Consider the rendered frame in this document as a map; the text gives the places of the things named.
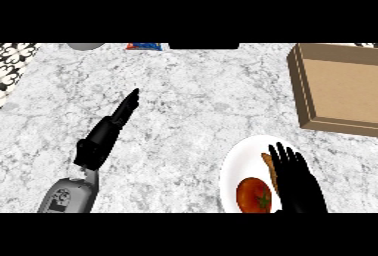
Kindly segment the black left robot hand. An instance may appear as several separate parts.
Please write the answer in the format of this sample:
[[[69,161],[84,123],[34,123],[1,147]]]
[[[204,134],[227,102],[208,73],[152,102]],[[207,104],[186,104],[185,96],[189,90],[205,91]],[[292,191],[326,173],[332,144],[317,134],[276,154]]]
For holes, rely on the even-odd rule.
[[[89,170],[103,165],[118,139],[120,131],[139,107],[139,89],[134,89],[122,100],[111,116],[105,116],[87,137],[77,142],[74,164]]]

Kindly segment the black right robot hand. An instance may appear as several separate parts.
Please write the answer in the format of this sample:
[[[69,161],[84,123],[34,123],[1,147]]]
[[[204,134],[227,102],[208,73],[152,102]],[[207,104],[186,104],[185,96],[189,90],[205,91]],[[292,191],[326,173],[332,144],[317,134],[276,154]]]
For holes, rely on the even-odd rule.
[[[282,143],[269,146],[283,213],[328,212],[320,186],[300,153]]]

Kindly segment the brown croissant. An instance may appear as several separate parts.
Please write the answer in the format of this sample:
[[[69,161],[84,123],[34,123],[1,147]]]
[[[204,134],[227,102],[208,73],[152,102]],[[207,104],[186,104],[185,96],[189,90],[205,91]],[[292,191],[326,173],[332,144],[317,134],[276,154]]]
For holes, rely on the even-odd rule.
[[[278,175],[276,175],[276,171],[275,171],[272,156],[267,153],[261,153],[261,158],[263,158],[263,161],[264,161],[264,163],[267,165],[267,168],[269,168],[272,185],[273,185],[276,194],[279,195],[278,182],[276,182]]]

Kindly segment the white plate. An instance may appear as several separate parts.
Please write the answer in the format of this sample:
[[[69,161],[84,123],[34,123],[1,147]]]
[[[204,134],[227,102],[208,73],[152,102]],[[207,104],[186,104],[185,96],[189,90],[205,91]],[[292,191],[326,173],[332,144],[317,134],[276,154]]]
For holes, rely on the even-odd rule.
[[[220,170],[220,200],[226,213],[241,213],[236,202],[236,188],[245,178],[258,178],[272,192],[272,211],[282,209],[280,199],[275,191],[269,167],[261,154],[269,154],[269,146],[280,143],[298,152],[297,147],[282,138],[270,135],[255,135],[245,138],[230,149]]]

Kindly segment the brown cardboard box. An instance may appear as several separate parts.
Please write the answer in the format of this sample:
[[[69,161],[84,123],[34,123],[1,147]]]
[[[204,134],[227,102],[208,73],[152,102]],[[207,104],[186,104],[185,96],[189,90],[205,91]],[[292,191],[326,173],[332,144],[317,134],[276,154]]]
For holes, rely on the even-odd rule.
[[[300,127],[378,137],[378,48],[297,43],[286,62]]]

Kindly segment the red tomato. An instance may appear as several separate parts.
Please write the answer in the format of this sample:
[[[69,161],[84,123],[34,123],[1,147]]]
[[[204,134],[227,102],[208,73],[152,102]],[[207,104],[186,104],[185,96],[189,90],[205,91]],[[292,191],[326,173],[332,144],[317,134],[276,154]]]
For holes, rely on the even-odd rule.
[[[244,213],[269,213],[272,192],[266,183],[254,177],[245,178],[236,188],[236,203]]]

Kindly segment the grey round object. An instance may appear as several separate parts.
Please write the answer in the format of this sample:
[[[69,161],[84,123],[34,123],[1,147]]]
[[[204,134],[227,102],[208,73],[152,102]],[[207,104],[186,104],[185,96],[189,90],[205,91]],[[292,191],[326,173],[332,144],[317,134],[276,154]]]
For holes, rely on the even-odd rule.
[[[105,43],[68,43],[68,46],[78,51],[94,50],[99,48]]]

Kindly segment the black and white patterned cloth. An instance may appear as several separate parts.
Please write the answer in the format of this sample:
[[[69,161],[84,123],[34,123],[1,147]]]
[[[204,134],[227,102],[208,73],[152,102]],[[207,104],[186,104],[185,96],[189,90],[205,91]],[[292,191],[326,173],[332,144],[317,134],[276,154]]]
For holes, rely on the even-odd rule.
[[[0,108],[15,90],[40,43],[0,43]]]

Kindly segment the red and blue packet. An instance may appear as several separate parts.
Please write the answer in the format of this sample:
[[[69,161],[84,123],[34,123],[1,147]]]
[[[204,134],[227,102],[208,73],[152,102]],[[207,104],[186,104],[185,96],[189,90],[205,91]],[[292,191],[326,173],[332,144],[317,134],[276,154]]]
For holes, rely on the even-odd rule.
[[[162,51],[161,43],[127,43],[125,50]]]

